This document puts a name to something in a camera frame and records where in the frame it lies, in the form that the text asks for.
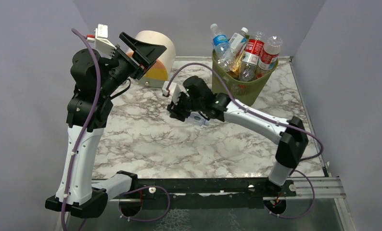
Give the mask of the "round cream drawer cabinet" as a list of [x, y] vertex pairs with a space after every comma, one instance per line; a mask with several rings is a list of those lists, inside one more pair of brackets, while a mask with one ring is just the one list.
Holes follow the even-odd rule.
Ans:
[[150, 70], [136, 82], [140, 85], [152, 88], [161, 88], [168, 81], [174, 61], [176, 59], [176, 49], [172, 40], [166, 35], [151, 30], [140, 31], [135, 39], [141, 42], [163, 45], [166, 47], [165, 52], [159, 56], [156, 63]]

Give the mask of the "red gold label bottle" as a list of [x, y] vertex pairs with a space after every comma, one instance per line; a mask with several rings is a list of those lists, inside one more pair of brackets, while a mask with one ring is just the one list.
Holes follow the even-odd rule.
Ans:
[[228, 74], [234, 79], [239, 78], [240, 67], [241, 67], [242, 58], [244, 56], [244, 53], [245, 53], [245, 51], [240, 51], [240, 53], [238, 53], [238, 56], [236, 57], [230, 71], [228, 72]]

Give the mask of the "green mesh waste bin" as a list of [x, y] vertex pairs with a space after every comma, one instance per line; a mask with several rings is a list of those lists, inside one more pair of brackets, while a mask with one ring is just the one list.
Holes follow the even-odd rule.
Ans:
[[229, 73], [225, 72], [220, 67], [220, 65], [217, 63], [216, 52], [214, 50], [212, 50], [211, 57], [212, 69], [219, 75], [219, 77], [217, 77], [214, 73], [212, 74], [212, 92], [227, 94], [224, 85], [219, 81], [219, 79], [221, 79], [232, 96], [248, 106], [252, 106], [255, 103], [258, 95], [265, 87], [270, 76], [276, 70], [279, 64], [279, 59], [277, 59], [275, 61], [274, 67], [264, 76], [250, 82], [243, 82], [233, 78]]

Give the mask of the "clear bottle blue label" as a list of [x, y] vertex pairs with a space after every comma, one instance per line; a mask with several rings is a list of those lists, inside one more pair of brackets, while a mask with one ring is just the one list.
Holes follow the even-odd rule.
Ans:
[[219, 29], [217, 24], [211, 24], [212, 45], [216, 53], [216, 61], [218, 65], [226, 72], [231, 71], [233, 65], [233, 56], [225, 33]]

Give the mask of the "white blue label tea bottle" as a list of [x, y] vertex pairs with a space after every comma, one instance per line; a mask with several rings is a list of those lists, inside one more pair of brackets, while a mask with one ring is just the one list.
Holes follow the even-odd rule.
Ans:
[[233, 34], [231, 39], [229, 40], [229, 48], [226, 50], [223, 56], [223, 68], [225, 71], [230, 71], [234, 63], [239, 57], [241, 50], [243, 49], [246, 43], [246, 35], [248, 33], [248, 29], [242, 27], [240, 32], [236, 32]]

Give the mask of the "red label bottle red cap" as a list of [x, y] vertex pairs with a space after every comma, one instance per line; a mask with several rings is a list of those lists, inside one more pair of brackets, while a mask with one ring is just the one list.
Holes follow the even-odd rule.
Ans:
[[263, 32], [257, 31], [249, 37], [241, 60], [239, 81], [249, 82], [254, 79], [260, 52], [263, 46]]

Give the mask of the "clear bottle pale blue cap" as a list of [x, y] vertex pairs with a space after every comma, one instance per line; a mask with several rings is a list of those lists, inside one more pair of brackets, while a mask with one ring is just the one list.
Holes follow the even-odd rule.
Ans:
[[200, 127], [207, 127], [210, 124], [210, 121], [199, 112], [191, 112], [190, 115], [185, 119], [185, 122]]

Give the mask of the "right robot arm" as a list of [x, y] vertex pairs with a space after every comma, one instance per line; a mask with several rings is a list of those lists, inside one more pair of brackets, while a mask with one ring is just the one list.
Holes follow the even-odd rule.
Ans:
[[227, 94], [212, 93], [204, 80], [192, 76], [183, 82], [184, 91], [176, 83], [166, 81], [164, 96], [171, 97], [167, 106], [169, 116], [182, 122], [203, 125], [211, 119], [229, 122], [254, 131], [275, 143], [276, 162], [268, 176], [271, 185], [281, 187], [295, 170], [308, 145], [301, 119], [284, 119], [268, 115]]

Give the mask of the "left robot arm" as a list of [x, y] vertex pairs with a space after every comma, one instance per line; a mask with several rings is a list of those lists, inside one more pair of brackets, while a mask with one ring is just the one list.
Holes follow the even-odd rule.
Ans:
[[116, 89], [130, 78], [142, 78], [166, 51], [163, 45], [141, 42], [124, 32], [119, 37], [133, 50], [131, 56], [111, 46], [111, 57], [102, 57], [99, 49], [93, 49], [85, 40], [86, 47], [72, 58], [70, 73], [75, 89], [67, 106], [67, 156], [59, 188], [45, 202], [49, 210], [68, 212], [77, 218], [98, 218], [111, 199], [138, 184], [138, 176], [126, 171], [92, 183], [97, 148]]

